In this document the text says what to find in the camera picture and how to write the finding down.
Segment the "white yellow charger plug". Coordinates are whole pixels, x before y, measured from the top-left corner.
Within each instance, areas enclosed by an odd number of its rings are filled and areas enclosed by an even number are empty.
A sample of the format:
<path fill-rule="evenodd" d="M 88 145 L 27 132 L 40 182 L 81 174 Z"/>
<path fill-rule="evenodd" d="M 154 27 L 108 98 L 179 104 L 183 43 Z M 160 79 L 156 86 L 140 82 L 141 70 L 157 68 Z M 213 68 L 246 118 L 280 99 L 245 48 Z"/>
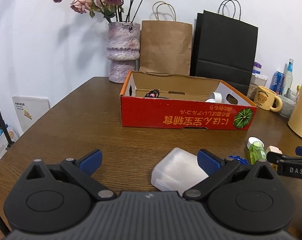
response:
<path fill-rule="evenodd" d="M 265 150 L 266 157 L 268 157 L 268 154 L 269 154 L 270 152 L 277 153 L 277 154 L 283 154 L 282 151 L 281 151 L 278 147 L 276 147 L 276 146 L 271 146 L 271 145 Z M 269 163 L 270 163 L 270 165 L 272 166 L 272 168 L 273 168 L 275 171 L 277 171 L 277 165 L 276 165 L 276 164 L 273 164 L 273 163 L 271 163 L 271 162 L 269 162 Z"/>

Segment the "green spray bottle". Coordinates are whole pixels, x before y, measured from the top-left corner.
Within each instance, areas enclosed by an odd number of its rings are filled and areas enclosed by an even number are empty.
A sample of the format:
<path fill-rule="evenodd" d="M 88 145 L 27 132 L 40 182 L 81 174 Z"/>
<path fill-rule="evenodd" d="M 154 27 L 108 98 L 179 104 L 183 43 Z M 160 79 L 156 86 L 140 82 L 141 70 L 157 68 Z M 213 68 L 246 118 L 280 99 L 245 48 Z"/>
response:
<path fill-rule="evenodd" d="M 255 162 L 259 160 L 266 159 L 264 144 L 260 139 L 256 137 L 250 137 L 248 139 L 247 148 L 249 150 L 250 162 L 252 165 L 254 165 Z"/>

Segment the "blue bottle cap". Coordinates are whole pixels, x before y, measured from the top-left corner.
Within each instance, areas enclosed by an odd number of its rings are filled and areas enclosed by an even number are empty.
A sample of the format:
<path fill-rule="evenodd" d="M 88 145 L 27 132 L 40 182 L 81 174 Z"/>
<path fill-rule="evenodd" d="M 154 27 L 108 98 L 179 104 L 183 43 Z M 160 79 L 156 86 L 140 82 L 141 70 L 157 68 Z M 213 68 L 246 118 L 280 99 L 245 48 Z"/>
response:
<path fill-rule="evenodd" d="M 230 155 L 230 159 L 237 160 L 241 165 L 249 165 L 249 162 L 245 158 L 241 158 L 240 156 Z"/>

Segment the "translucent white plastic box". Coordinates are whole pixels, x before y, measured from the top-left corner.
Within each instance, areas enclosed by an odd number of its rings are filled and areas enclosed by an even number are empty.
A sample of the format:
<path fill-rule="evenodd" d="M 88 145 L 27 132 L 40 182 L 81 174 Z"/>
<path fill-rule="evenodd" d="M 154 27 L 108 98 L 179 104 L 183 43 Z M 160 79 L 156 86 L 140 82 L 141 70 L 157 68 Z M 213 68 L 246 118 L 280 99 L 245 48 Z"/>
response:
<path fill-rule="evenodd" d="M 208 177 L 197 156 L 174 148 L 153 169 L 151 184 L 160 191 L 177 191 L 180 196 Z"/>

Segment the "yellow bear mug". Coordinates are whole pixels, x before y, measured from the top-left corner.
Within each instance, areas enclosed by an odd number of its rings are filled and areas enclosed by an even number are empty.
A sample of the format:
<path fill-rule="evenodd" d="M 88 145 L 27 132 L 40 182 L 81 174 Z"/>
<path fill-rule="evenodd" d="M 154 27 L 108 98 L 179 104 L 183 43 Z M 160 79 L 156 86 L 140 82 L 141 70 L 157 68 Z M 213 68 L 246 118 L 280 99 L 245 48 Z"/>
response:
<path fill-rule="evenodd" d="M 254 103 L 266 111 L 280 112 L 283 108 L 282 99 L 273 90 L 264 86 L 256 88 Z"/>

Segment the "blue soda can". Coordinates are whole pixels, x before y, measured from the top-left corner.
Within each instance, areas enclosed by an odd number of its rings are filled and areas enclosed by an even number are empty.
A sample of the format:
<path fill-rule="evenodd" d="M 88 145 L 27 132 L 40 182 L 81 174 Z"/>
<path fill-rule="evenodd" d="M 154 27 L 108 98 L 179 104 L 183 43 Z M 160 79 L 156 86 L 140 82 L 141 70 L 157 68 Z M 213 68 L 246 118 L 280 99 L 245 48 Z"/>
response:
<path fill-rule="evenodd" d="M 282 93 L 282 87 L 284 82 L 284 74 L 282 72 L 276 71 L 272 77 L 270 89 L 276 94 Z"/>

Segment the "clear seed container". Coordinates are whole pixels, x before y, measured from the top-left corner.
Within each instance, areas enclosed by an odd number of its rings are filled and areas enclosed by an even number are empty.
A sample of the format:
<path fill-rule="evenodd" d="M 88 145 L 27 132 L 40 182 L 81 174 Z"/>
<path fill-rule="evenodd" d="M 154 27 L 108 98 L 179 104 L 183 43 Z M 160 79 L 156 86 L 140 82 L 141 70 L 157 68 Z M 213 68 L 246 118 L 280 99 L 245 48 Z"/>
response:
<path fill-rule="evenodd" d="M 268 77 L 262 74 L 256 74 L 252 73 L 251 74 L 251 80 L 250 80 L 250 85 L 248 88 L 247 92 L 247 97 L 251 100 L 254 101 L 254 97 L 256 94 L 256 89 L 258 86 L 265 86 L 267 83 Z"/>

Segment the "white calendar card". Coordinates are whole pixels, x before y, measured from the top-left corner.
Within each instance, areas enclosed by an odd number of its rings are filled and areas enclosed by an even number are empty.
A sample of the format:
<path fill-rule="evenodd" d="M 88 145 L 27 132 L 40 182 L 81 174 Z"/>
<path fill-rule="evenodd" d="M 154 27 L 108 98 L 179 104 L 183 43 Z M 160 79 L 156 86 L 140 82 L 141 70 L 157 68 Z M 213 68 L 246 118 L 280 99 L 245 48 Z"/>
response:
<path fill-rule="evenodd" d="M 12 101 L 22 132 L 29 129 L 50 110 L 48 98 L 13 96 Z"/>

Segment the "black light stand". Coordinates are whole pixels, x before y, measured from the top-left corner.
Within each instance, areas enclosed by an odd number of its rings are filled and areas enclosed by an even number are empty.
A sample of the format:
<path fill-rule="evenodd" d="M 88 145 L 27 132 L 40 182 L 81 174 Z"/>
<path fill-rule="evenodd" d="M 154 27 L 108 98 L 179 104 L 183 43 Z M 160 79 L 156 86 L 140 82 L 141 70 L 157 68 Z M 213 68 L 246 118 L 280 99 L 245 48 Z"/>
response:
<path fill-rule="evenodd" d="M 12 139 L 11 139 L 11 137 L 9 135 L 9 132 L 7 130 L 5 121 L 4 121 L 3 117 L 2 117 L 1 111 L 0 111 L 0 128 L 3 131 L 3 133 L 5 135 L 5 138 L 7 140 L 8 144 L 7 144 L 7 146 L 6 146 L 5 149 L 8 151 L 11 148 L 11 146 L 14 144 L 14 142 L 12 141 Z"/>

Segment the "purple white jar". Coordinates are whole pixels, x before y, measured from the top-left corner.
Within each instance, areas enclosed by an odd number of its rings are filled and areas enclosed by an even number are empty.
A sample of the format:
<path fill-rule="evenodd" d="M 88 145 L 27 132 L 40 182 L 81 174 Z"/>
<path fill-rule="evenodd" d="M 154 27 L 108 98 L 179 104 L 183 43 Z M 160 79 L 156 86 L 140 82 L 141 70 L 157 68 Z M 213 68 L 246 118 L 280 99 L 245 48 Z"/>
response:
<path fill-rule="evenodd" d="M 254 62 L 254 66 L 252 69 L 253 74 L 261 74 L 262 65 L 259 62 Z"/>

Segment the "red cardboard box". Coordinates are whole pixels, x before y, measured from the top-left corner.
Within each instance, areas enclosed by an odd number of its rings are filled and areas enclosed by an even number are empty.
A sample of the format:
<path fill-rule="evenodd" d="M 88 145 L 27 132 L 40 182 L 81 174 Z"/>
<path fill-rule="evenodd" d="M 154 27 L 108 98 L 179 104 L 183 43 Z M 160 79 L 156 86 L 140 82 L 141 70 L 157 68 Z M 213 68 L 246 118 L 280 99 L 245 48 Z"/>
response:
<path fill-rule="evenodd" d="M 223 103 L 205 102 L 211 92 Z M 249 129 L 257 106 L 222 80 L 130 72 L 120 93 L 122 125 L 144 128 Z"/>

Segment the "black paper bag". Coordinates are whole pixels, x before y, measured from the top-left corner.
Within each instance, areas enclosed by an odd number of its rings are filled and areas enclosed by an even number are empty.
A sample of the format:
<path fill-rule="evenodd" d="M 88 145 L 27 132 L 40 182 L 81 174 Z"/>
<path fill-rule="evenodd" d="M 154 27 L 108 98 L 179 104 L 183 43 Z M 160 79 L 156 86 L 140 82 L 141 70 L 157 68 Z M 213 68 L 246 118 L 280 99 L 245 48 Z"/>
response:
<path fill-rule="evenodd" d="M 190 75 L 223 80 L 242 94 L 249 90 L 254 67 L 258 27 L 239 16 L 224 15 L 224 7 L 237 0 L 224 0 L 218 12 L 203 11 L 195 23 Z"/>

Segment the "purple textured vase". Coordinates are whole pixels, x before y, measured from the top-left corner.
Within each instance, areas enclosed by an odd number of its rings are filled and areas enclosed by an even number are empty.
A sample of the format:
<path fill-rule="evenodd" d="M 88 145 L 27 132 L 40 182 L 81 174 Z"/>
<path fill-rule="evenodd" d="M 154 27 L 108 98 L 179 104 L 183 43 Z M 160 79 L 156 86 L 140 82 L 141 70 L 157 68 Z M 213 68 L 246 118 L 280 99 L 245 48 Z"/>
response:
<path fill-rule="evenodd" d="M 108 25 L 107 34 L 106 57 L 111 61 L 108 79 L 123 83 L 140 58 L 140 24 L 113 22 Z"/>

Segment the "brown paper bag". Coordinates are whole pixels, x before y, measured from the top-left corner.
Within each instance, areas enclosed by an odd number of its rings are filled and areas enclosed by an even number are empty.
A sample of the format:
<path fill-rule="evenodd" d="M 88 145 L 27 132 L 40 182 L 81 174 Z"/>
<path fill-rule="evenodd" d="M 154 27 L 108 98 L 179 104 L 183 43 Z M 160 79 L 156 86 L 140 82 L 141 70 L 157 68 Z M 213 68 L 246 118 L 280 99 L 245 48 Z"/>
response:
<path fill-rule="evenodd" d="M 166 5 L 172 21 L 159 18 L 159 7 Z M 141 72 L 161 74 L 190 74 L 193 28 L 189 23 L 178 22 L 172 5 L 158 1 L 152 7 L 155 20 L 142 21 L 140 32 Z"/>

